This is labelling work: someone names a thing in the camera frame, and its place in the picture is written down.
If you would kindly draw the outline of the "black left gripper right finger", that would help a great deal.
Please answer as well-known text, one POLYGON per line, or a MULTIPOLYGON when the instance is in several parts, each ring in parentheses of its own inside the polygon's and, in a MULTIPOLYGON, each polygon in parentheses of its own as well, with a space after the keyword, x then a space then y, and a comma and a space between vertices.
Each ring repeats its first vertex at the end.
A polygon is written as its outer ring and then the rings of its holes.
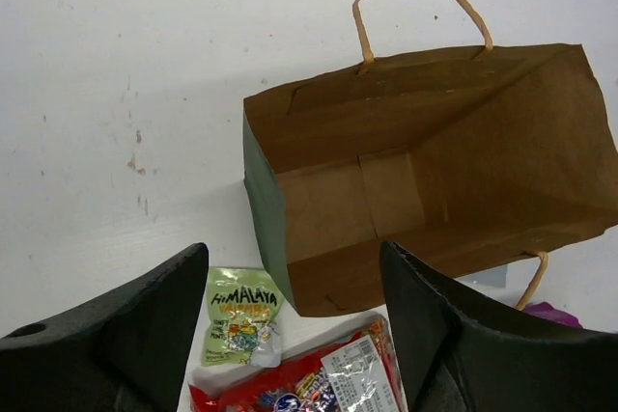
POLYGON ((616 410, 616 335, 506 306, 395 242, 379 267, 408 410, 616 410))

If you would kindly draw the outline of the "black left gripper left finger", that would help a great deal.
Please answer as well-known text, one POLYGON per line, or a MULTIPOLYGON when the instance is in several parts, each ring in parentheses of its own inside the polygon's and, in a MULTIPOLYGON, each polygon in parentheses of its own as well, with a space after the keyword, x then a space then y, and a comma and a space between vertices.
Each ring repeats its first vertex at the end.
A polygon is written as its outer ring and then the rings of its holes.
POLYGON ((174 411, 202 305, 209 249, 1 339, 4 411, 174 411))

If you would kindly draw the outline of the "red candy snack bag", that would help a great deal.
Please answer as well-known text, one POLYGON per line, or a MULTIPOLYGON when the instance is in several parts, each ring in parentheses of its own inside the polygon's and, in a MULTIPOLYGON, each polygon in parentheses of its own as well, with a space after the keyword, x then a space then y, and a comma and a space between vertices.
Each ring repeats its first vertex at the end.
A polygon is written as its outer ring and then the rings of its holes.
POLYGON ((189 387, 192 411, 395 412, 404 409, 388 323, 377 315, 354 332, 209 396, 189 387))

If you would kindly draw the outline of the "green Himalaya mints packet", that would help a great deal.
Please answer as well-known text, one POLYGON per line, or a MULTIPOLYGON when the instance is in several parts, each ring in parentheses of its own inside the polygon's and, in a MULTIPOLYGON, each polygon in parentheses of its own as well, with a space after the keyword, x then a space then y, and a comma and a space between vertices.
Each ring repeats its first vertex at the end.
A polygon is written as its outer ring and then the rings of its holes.
POLYGON ((279 366, 281 333, 276 319, 285 298, 263 269, 213 268, 206 302, 210 324, 202 366, 279 366))

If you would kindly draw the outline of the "green and brown paper bag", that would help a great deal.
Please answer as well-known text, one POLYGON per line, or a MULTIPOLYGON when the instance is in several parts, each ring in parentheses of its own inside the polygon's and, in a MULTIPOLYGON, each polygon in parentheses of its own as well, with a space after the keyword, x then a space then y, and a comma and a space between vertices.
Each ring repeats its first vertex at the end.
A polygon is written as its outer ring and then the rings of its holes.
POLYGON ((378 58, 243 103, 244 185, 266 271, 301 316, 383 303, 395 241, 449 277, 551 252, 617 223, 617 150, 579 45, 378 58))

